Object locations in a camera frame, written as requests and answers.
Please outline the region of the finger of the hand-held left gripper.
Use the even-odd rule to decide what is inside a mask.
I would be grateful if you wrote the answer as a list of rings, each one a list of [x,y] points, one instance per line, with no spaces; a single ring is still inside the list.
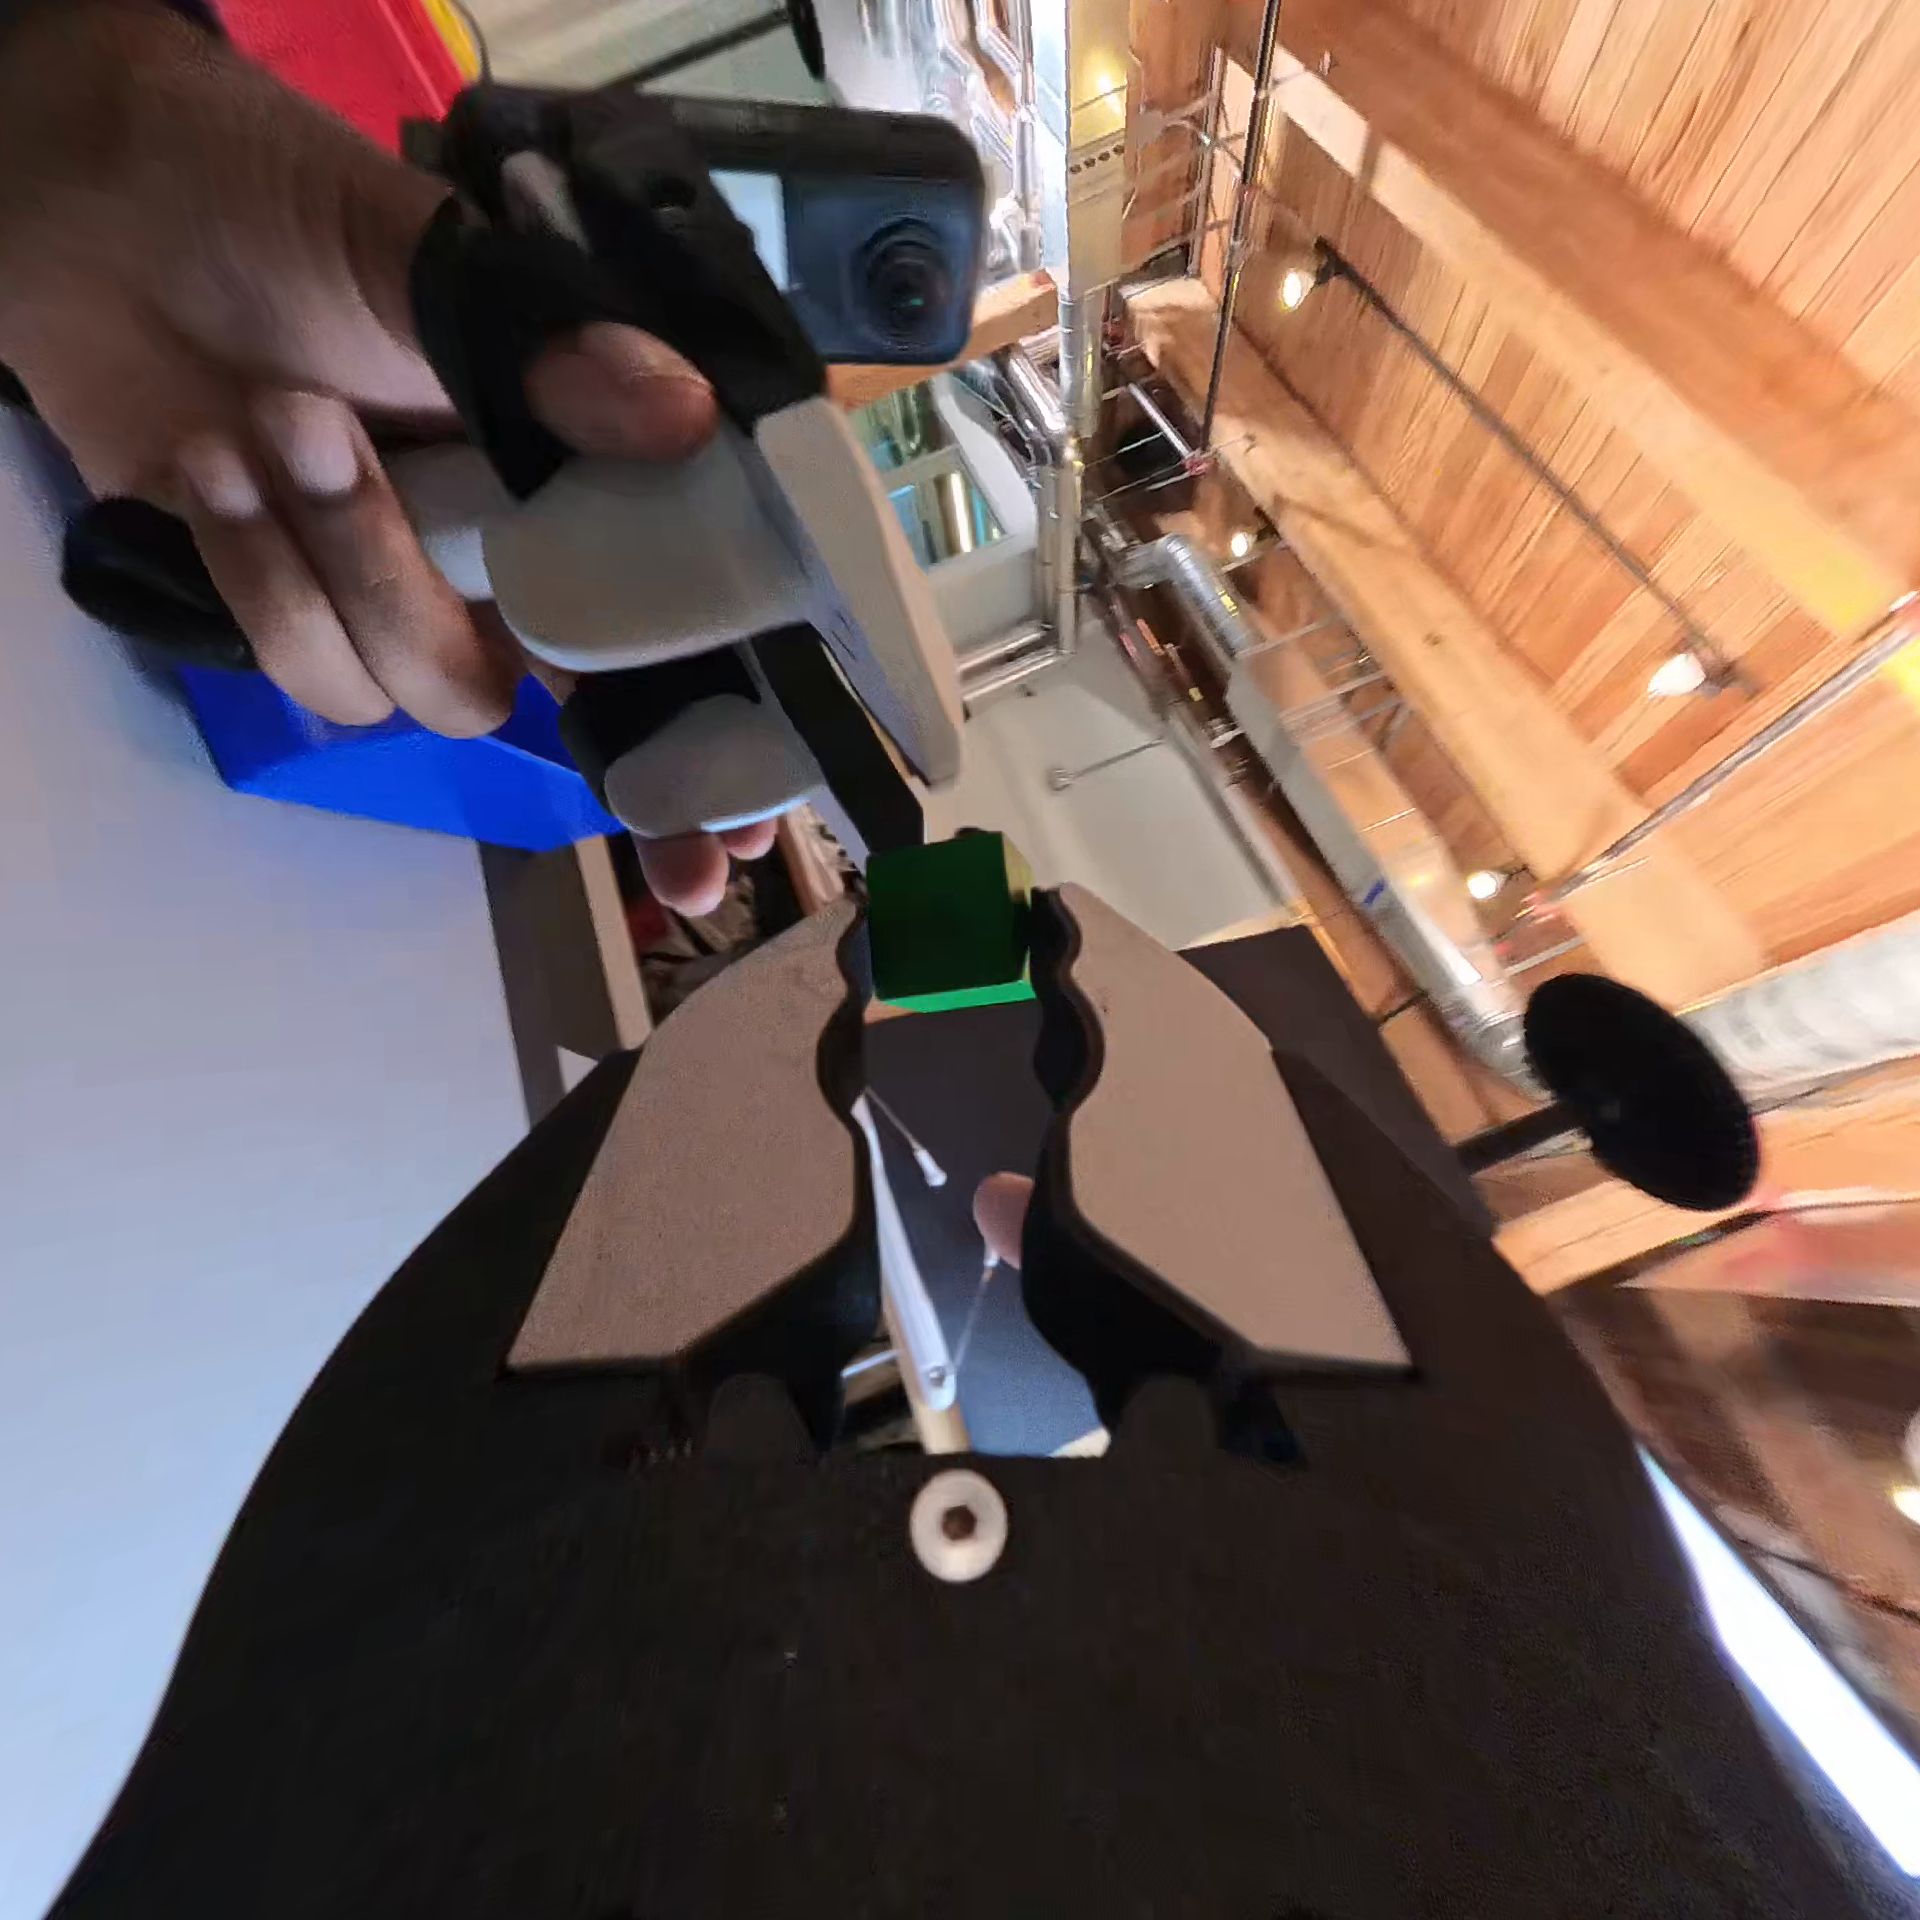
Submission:
[[[819,775],[809,804],[853,861],[924,846],[919,794],[901,772],[829,641],[794,623],[756,636],[756,669]]]
[[[838,673],[913,775],[950,785],[967,723],[957,654],[850,417],[830,396],[809,396],[759,417],[750,441]]]

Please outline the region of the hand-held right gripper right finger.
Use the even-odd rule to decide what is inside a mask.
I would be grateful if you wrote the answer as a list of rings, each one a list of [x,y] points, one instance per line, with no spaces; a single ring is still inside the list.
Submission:
[[[1275,1043],[1189,960],[1082,883],[1031,917],[1048,1100],[1021,1296],[1111,1441],[1160,1380],[1219,1443],[1298,1446],[1281,1390],[1400,1386],[1415,1356]]]

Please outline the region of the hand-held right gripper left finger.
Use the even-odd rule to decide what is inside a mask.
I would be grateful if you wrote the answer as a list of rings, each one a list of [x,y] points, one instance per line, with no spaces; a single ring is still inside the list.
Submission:
[[[860,906],[824,909],[661,1022],[506,1353],[525,1377],[663,1380],[700,1418],[780,1383],[819,1447],[877,1335],[874,1174],[853,1116],[869,999]]]

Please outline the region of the small green block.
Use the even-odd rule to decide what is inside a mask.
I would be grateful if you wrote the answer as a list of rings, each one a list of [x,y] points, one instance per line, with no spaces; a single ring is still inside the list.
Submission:
[[[866,865],[872,996],[910,1014],[1036,999],[1034,873],[1000,829],[877,849]]]

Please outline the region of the blue plastic bin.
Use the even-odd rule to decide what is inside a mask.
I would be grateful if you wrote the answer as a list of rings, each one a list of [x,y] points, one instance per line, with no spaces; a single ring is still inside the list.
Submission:
[[[455,737],[406,713],[342,728],[261,673],[174,669],[231,790],[517,851],[621,833],[564,747],[560,703],[536,678],[495,732]]]

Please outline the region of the black wood-framed board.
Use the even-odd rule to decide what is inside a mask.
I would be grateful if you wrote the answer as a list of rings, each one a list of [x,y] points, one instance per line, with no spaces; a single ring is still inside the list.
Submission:
[[[1452,1146],[1309,928],[1196,943],[1183,958],[1346,1092],[1478,1236],[1492,1236],[1492,1214]],[[969,1449],[991,1455],[1091,1447],[1099,1427],[1087,1382],[1034,1329],[1012,1269],[1000,1266],[980,1283],[975,1191],[997,1172],[1034,1174],[1042,1155],[1050,1104],[1036,1073],[1040,1030],[1036,1001],[866,1028],[886,1178],[941,1329],[950,1347],[969,1347],[957,1387]]]

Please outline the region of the black round knob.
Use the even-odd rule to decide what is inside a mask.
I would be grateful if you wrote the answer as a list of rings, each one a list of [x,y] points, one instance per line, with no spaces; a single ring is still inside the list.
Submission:
[[[1654,1201],[1709,1214],[1751,1200],[1762,1172],[1754,1112],[1686,1019],[1621,979],[1567,971],[1529,996],[1520,1035],[1549,1101],[1456,1142],[1468,1174],[1576,1133]]]

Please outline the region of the metal sprinkler pipe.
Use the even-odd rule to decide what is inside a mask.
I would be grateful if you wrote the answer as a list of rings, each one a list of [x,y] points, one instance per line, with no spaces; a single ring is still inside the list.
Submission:
[[[1884,675],[1913,650],[1918,636],[1916,621],[1918,589],[1910,588],[1884,611],[1852,659],[1838,665],[1828,678],[1812,685],[1805,697],[1797,700],[1770,723],[1674,792],[1665,804],[1659,804],[1638,825],[1623,832],[1568,876],[1537,889],[1529,902],[1529,909],[1535,913],[1560,909],[1574,895],[1596,885],[1623,863],[1633,861],[1633,858],[1667,828],[1701,810],[1722,787],[1761,765],[1766,756],[1785,747],[1794,734],[1805,732],[1861,693],[1872,679]]]

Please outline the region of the studio light panel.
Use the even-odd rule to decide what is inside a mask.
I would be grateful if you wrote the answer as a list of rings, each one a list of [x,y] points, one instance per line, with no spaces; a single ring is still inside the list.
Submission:
[[[1916,1893],[1916,1758],[1656,1457],[1645,1447],[1637,1455],[1762,1730],[1785,1736],[1789,1761],[1810,1775],[1817,1809],[1837,1811],[1841,1834],[1858,1835],[1892,1882]]]

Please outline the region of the silver vertical duct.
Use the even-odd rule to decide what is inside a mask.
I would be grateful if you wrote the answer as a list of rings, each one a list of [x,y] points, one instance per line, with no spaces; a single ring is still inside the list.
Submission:
[[[1069,659],[1081,638],[1082,528],[1088,451],[1103,421],[1107,325],[1112,284],[1059,300],[1054,402],[1042,429],[1036,572],[1053,651]]]

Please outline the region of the silver ventilation duct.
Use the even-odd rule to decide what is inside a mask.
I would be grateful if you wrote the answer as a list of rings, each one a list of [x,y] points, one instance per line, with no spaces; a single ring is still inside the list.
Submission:
[[[1544,1085],[1524,1047],[1524,993],[1481,923],[1468,876],[1295,636],[1187,536],[1111,546],[1122,588],[1163,588],[1220,669],[1240,739],[1279,787],[1356,917],[1393,951],[1465,1053],[1519,1093]]]

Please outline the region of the large silver air duct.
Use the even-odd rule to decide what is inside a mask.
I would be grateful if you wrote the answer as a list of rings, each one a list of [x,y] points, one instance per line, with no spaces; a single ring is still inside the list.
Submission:
[[[1918,1053],[1918,913],[1728,991],[1697,1018],[1746,1090],[1786,1090]]]

